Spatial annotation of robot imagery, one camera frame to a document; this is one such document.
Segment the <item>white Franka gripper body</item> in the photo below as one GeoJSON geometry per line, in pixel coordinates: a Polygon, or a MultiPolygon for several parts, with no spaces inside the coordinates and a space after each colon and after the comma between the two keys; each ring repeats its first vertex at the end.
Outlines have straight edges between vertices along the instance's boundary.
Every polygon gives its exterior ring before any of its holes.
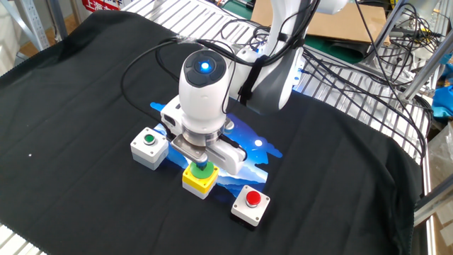
{"type": "Polygon", "coordinates": [[[191,120],[184,112],[178,96],[175,96],[161,110],[161,121],[167,128],[170,145],[192,162],[212,162],[231,175],[237,175],[246,160],[247,153],[237,142],[224,134],[234,123],[221,113],[212,122],[211,131],[197,131],[203,122],[191,120]]]}

